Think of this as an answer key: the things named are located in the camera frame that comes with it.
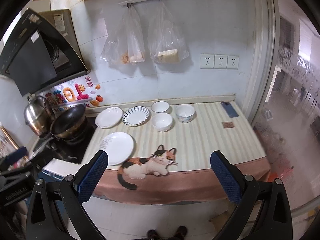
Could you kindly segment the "blue striped white plate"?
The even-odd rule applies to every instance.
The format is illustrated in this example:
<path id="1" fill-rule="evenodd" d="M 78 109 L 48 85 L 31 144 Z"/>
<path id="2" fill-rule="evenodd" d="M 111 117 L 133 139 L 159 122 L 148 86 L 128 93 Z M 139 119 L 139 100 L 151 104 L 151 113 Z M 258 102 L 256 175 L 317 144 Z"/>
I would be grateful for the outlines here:
<path id="1" fill-rule="evenodd" d="M 139 126 L 148 121 L 150 111 L 144 106 L 135 106 L 126 110 L 122 117 L 122 122 L 127 126 Z"/>

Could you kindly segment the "floral blue rimmed bowl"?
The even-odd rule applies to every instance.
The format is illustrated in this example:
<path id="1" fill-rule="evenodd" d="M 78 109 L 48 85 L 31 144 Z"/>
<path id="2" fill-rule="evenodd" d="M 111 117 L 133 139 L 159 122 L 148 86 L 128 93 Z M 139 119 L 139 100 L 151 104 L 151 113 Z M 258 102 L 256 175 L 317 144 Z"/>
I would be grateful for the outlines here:
<path id="1" fill-rule="evenodd" d="M 192 105 L 182 104 L 175 108 L 175 114 L 179 122 L 188 123 L 193 120 L 195 115 L 195 109 Z"/>

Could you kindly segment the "black induction cooktop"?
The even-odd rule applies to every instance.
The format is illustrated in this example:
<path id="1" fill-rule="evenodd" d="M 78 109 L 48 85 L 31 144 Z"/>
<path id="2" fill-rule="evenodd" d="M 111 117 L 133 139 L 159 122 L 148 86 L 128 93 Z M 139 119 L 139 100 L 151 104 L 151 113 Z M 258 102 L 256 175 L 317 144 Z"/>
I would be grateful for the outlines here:
<path id="1" fill-rule="evenodd" d="M 51 150 L 55 159 L 80 164 L 96 128 L 95 118 L 86 117 L 78 135 L 67 140 L 52 139 L 44 148 Z"/>

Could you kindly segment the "white bowl back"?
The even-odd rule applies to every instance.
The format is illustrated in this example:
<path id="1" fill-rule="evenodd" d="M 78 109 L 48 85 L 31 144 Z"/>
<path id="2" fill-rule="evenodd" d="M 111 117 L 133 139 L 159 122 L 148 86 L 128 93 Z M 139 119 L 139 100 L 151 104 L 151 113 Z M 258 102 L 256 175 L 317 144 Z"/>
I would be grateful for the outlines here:
<path id="1" fill-rule="evenodd" d="M 151 110 L 154 113 L 167 113 L 170 105 L 166 101 L 157 101 L 151 105 Z"/>

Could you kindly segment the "white bowl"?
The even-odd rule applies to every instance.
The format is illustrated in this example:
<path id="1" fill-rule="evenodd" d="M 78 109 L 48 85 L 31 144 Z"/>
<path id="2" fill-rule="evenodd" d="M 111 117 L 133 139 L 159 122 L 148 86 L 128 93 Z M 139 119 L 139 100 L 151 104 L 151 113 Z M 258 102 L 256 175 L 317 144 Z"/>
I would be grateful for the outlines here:
<path id="1" fill-rule="evenodd" d="M 151 105 L 151 110 L 154 113 L 167 113 L 170 105 L 166 101 L 157 101 Z"/>
<path id="2" fill-rule="evenodd" d="M 166 132 L 171 128 L 173 118 L 170 114 L 159 113 L 151 118 L 151 123 L 157 131 Z"/>

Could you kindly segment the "black shoe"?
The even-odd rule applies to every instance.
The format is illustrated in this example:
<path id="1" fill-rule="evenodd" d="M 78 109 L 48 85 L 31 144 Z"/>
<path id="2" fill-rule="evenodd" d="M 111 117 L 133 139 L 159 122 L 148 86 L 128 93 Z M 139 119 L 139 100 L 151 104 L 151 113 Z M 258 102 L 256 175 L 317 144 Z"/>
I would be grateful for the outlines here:
<path id="1" fill-rule="evenodd" d="M 157 233 L 156 230 L 149 230 L 147 232 L 147 237 L 148 237 L 148 240 L 159 240 L 159 239 L 161 239 L 160 235 Z"/>
<path id="2" fill-rule="evenodd" d="M 184 240 L 188 233 L 188 229 L 185 226 L 179 226 L 174 234 L 174 239 Z"/>

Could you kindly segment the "middle wall socket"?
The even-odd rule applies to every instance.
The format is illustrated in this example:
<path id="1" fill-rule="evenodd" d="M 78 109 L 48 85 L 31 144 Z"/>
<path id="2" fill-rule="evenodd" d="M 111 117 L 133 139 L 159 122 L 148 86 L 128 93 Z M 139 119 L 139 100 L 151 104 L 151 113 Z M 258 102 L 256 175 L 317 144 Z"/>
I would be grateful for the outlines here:
<path id="1" fill-rule="evenodd" d="M 227 68 L 227 55 L 215 54 L 214 55 L 214 68 L 215 69 L 226 69 Z"/>

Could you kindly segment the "left clear plastic bag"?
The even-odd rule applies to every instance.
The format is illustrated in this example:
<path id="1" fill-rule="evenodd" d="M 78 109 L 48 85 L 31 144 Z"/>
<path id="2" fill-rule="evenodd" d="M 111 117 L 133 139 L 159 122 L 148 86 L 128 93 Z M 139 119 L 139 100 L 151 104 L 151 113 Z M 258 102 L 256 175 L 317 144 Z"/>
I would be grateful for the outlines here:
<path id="1" fill-rule="evenodd" d="M 145 61 L 145 45 L 140 17 L 128 5 L 118 26 L 108 35 L 100 59 L 110 65 L 137 64 Z"/>

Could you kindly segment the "black frying pan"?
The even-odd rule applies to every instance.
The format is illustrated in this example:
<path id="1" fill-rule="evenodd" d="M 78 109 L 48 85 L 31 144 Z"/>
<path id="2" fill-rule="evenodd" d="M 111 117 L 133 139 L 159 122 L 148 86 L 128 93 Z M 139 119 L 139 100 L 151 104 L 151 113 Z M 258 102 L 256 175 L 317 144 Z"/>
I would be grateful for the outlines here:
<path id="1" fill-rule="evenodd" d="M 84 105 L 76 105 L 61 113 L 51 124 L 51 135 L 61 139 L 70 137 L 84 123 L 85 110 Z"/>

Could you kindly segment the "stainless steel pot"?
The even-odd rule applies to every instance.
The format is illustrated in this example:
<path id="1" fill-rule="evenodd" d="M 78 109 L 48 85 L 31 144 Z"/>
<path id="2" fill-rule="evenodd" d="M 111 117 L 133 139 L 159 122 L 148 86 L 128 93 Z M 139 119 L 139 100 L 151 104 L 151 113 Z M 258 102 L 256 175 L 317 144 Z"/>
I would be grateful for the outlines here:
<path id="1" fill-rule="evenodd" d="M 38 136 L 44 137 L 50 133 L 50 127 L 55 119 L 52 108 L 43 96 L 28 96 L 28 105 L 24 109 L 25 124 Z"/>

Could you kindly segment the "white bowl front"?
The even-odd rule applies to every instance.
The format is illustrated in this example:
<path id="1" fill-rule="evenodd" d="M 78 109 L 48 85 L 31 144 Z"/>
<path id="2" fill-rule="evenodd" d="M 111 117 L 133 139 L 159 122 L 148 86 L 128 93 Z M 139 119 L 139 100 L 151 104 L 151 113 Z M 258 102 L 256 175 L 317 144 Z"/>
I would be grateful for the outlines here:
<path id="1" fill-rule="evenodd" d="M 173 118 L 170 114 L 159 113 L 151 118 L 151 123 L 157 131 L 166 132 L 171 128 Z"/>

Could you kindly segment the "left black shoe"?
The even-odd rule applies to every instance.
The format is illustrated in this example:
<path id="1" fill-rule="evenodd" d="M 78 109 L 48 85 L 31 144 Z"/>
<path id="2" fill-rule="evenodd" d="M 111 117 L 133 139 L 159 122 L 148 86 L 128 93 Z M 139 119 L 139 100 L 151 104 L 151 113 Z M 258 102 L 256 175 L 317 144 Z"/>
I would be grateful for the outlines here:
<path id="1" fill-rule="evenodd" d="M 149 230 L 147 232 L 147 237 L 148 237 L 148 240 L 159 240 L 159 239 L 161 239 L 160 235 L 157 233 L 156 230 Z"/>

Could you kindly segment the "black range hood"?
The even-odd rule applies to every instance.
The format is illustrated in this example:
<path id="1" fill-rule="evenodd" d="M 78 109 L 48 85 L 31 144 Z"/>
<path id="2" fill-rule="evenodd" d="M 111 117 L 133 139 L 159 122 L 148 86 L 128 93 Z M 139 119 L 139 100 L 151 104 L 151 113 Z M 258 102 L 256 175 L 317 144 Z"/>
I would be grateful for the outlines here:
<path id="1" fill-rule="evenodd" d="M 41 92 L 89 72 L 63 35 L 42 15 L 27 9 L 1 52 L 1 74 L 21 95 Z"/>

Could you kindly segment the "blue smartphone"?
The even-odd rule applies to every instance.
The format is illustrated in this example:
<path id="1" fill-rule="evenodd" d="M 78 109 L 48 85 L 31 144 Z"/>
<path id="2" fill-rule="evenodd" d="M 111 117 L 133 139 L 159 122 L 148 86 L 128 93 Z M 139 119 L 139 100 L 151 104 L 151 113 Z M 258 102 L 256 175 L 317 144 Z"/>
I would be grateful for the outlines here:
<path id="1" fill-rule="evenodd" d="M 239 116 L 230 102 L 222 102 L 221 106 L 223 107 L 223 109 L 226 111 L 226 113 L 230 118 L 236 118 Z"/>

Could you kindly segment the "small brown square coaster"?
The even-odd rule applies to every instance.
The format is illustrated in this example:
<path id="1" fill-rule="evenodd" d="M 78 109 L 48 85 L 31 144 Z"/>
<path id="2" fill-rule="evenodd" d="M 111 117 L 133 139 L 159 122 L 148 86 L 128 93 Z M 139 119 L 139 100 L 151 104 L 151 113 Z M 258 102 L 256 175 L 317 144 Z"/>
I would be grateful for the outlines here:
<path id="1" fill-rule="evenodd" d="M 229 128 L 234 128 L 234 127 L 235 127 L 235 126 L 234 126 L 234 123 L 233 123 L 232 121 L 223 122 L 222 125 L 223 125 L 223 128 L 224 128 L 224 129 L 229 129 Z"/>

